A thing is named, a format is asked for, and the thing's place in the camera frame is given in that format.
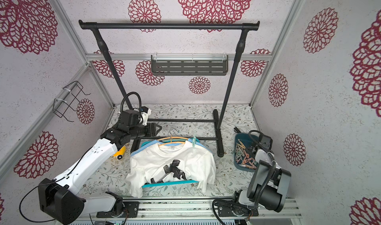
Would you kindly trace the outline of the wooden hanger with metal hook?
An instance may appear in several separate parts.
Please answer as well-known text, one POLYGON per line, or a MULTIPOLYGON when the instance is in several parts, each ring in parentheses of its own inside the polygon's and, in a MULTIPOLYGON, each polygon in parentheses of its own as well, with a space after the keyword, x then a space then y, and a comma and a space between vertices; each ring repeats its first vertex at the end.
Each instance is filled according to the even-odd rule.
POLYGON ((168 144, 173 144, 173 143, 184 144, 186 141, 188 141, 188 138, 181 137, 181 136, 176 136, 174 134, 173 130, 169 130, 167 137, 163 137, 163 138, 157 139, 157 141, 161 142, 162 145, 168 145, 168 144))

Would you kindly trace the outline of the mint green clothespin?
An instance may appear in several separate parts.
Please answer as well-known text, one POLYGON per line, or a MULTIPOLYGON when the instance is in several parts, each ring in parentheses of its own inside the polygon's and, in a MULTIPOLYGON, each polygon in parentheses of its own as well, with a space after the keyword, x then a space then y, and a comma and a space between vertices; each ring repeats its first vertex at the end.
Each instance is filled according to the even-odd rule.
POLYGON ((193 136, 193 138, 192 138, 192 146, 195 147, 197 142, 198 142, 198 140, 197 140, 196 136, 193 136))

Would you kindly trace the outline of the white t-shirt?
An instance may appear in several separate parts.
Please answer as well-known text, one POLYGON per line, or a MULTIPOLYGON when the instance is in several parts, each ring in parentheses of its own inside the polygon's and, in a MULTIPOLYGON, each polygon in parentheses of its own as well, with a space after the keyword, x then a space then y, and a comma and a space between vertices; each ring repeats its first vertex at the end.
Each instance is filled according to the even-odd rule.
POLYGON ((130 156, 130 173, 126 183, 130 195, 141 198, 143 186, 194 180, 197 189, 206 192, 216 179, 216 165, 211 150, 191 140, 162 143, 153 141, 130 156))

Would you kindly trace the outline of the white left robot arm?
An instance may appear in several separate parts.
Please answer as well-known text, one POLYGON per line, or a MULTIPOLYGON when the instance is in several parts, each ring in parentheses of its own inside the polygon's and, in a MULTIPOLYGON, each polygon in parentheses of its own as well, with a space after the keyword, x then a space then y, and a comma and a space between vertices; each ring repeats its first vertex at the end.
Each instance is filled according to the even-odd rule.
POLYGON ((88 178, 130 140, 158 134, 161 126, 148 122, 150 114, 151 110, 145 106, 138 111, 121 111, 117 123, 75 164, 53 180, 46 178, 39 184, 40 209, 63 225, 84 214, 106 212, 112 217, 121 216, 125 211, 121 196, 107 192, 103 196, 81 198, 78 193, 88 178))

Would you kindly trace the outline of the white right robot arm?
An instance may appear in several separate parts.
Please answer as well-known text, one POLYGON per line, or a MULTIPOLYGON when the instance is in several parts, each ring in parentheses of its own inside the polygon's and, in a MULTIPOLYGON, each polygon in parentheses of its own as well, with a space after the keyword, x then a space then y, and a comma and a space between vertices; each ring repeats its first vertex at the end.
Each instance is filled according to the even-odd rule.
POLYGON ((236 191, 233 203, 259 215, 259 207, 269 211, 281 212, 291 182, 291 173, 283 169, 275 160, 272 149, 273 140, 258 130, 242 133, 235 128, 235 162, 237 169, 253 172, 246 190, 236 191))

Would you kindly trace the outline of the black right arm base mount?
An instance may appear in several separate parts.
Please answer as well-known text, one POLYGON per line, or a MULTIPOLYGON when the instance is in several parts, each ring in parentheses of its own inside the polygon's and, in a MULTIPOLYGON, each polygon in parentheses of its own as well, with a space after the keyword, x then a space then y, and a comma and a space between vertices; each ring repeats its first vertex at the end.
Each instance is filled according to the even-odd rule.
POLYGON ((234 203, 223 199, 215 199, 212 202, 213 209, 217 209, 219 217, 256 217, 258 209, 240 203, 234 203))

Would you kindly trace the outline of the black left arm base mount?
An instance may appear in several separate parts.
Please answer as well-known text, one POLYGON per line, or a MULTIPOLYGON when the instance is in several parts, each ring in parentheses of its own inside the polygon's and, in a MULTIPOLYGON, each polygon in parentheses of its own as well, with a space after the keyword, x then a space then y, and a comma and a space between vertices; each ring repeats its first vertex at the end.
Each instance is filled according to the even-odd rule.
POLYGON ((139 211, 140 202, 123 200, 123 197, 113 192, 106 192, 112 196, 115 202, 110 210, 97 212, 96 218, 136 218, 139 211))

